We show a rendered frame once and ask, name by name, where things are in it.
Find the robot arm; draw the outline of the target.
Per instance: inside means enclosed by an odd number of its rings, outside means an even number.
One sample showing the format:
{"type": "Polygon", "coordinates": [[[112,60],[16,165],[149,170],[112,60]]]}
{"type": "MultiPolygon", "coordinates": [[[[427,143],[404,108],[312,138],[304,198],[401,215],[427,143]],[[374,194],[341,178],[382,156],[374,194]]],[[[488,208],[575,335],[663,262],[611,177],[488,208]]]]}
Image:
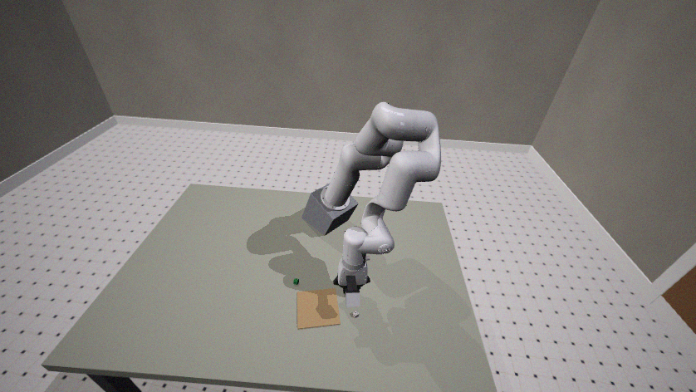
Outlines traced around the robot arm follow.
{"type": "Polygon", "coordinates": [[[366,253],[386,254],[394,249],[394,239],[383,221],[385,210],[403,210],[417,182],[438,177],[441,146],[439,123],[433,113],[380,102],[355,143],[341,149],[336,171],[329,186],[322,190],[321,201],[334,211],[346,209],[359,170],[379,170],[387,165],[379,195],[365,206],[361,228],[351,227],[344,233],[342,263],[351,271],[360,270],[370,260],[366,253]],[[404,141],[418,141],[419,151],[401,151],[404,141]]]}

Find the orange flat mat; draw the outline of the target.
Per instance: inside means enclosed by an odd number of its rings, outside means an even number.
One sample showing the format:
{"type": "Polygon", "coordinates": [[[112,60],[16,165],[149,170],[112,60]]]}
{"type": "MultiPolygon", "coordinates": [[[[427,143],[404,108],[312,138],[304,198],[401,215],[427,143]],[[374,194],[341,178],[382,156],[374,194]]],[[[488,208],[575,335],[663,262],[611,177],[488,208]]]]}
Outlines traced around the orange flat mat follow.
{"type": "Polygon", "coordinates": [[[297,329],[340,325],[336,289],[297,292],[297,329]]]}

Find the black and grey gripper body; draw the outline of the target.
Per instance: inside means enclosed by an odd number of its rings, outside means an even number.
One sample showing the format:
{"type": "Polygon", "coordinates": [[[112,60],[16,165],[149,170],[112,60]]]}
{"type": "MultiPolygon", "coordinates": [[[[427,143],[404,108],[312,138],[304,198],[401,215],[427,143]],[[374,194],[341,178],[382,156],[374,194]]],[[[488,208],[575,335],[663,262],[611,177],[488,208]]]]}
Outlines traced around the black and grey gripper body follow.
{"type": "Polygon", "coordinates": [[[365,262],[365,265],[360,270],[351,271],[351,270],[344,267],[344,265],[342,263],[342,258],[340,259],[339,265],[338,265],[338,270],[337,270],[338,284],[339,285],[347,286],[346,276],[355,276],[356,285],[366,284],[367,283],[367,275],[368,275],[367,261],[365,262]]]}

